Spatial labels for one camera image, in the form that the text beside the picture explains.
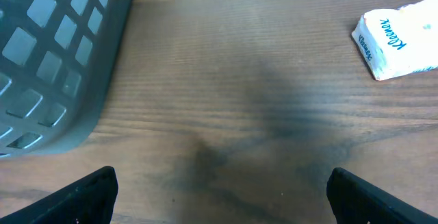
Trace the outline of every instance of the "wooden table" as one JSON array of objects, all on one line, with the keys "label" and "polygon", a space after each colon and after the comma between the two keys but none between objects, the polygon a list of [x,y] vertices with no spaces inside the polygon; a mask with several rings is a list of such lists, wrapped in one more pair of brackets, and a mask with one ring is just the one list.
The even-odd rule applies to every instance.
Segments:
[{"label": "wooden table", "polygon": [[334,223],[336,166],[438,216],[438,71],[377,82],[350,33],[420,0],[134,0],[101,120],[0,162],[0,214],[111,165],[114,223]]}]

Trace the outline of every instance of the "kleenex logo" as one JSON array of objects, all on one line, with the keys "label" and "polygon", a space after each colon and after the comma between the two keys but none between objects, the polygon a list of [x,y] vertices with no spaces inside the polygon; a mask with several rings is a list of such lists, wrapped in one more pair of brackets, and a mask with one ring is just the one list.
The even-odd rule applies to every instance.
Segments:
[{"label": "kleenex logo", "polygon": [[391,24],[389,23],[389,19],[387,18],[385,21],[381,20],[382,28],[385,29],[386,36],[390,39],[388,45],[392,45],[393,47],[397,47],[397,50],[401,50],[406,43],[403,43],[402,40],[398,38],[398,36],[392,31]]},{"label": "kleenex logo", "polygon": [[372,59],[371,52],[368,49],[368,45],[365,43],[365,39],[363,38],[362,35],[359,35],[359,43],[363,47],[363,52],[366,54],[365,58],[367,58],[368,61],[371,61]]}]

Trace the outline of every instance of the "perforated basket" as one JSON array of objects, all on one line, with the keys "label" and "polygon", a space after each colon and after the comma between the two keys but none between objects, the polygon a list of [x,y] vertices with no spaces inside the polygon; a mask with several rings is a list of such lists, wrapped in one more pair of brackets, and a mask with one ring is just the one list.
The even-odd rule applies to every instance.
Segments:
[{"label": "perforated basket", "polygon": [[95,127],[131,0],[0,0],[0,157],[59,153]]}]

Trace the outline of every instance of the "wood grain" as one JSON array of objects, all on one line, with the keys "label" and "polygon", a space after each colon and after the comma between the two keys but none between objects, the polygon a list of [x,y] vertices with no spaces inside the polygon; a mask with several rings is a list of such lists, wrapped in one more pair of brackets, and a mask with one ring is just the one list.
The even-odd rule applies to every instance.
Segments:
[{"label": "wood grain", "polygon": [[419,0],[134,0],[69,153],[0,162],[0,214],[111,165],[113,223],[334,223],[342,166],[438,216],[438,71],[372,79],[350,33]]}]

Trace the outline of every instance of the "white tissue packet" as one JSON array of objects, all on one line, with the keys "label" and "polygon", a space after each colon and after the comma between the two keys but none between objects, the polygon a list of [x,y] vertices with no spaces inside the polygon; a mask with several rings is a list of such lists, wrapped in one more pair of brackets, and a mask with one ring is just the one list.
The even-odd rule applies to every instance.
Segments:
[{"label": "white tissue packet", "polygon": [[438,0],[367,12],[352,37],[376,80],[435,69]]}]

